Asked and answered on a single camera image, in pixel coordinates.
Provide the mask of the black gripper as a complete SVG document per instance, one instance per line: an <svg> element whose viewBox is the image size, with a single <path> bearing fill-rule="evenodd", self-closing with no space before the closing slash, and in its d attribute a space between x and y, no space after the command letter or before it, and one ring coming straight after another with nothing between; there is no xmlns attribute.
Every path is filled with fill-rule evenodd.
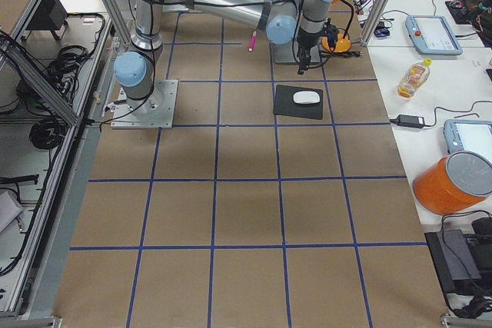
<svg viewBox="0 0 492 328"><path fill-rule="evenodd" d="M319 31L308 32L299 30L297 36L298 42L298 75L303 75L308 70L308 64L311 62L311 49L317 45L321 36Z"/></svg>

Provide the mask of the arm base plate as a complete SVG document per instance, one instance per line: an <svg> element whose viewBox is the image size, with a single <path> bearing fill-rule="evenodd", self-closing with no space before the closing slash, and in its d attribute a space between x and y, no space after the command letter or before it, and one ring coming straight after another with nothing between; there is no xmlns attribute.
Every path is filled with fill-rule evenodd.
<svg viewBox="0 0 492 328"><path fill-rule="evenodd" d="M137 101L128 100L123 88L118 99L125 100L110 110L114 120L110 122L114 129L153 129L173 127L175 103L178 95L179 80L159 80L155 82L153 95L134 113L139 106Z"/></svg>

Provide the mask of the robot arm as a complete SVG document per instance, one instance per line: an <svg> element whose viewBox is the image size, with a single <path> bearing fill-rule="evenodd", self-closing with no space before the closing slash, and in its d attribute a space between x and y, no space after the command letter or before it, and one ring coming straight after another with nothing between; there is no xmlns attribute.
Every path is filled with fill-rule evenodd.
<svg viewBox="0 0 492 328"><path fill-rule="evenodd" d="M263 31L270 43L290 45L302 75L311 68L311 51L324 36L325 20L334 0L136 0L131 42L145 51L161 47L160 15L172 2L230 19Z"/></svg>

